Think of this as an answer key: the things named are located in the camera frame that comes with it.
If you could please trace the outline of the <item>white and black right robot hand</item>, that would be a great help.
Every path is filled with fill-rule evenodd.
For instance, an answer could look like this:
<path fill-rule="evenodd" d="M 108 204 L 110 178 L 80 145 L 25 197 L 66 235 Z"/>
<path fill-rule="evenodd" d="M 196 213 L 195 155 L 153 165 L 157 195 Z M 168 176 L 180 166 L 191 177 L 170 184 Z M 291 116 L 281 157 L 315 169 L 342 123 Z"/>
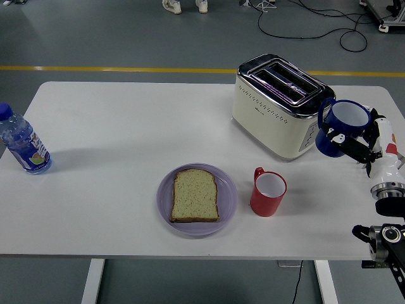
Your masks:
<path fill-rule="evenodd" d="M 362 163 L 375 197 L 404 196 L 404 177 L 396 137 L 388 119 L 376 109 L 355 106 L 339 110 L 333 105 L 326 117 L 318 116 L 316 147 L 329 157 L 348 157 Z"/>

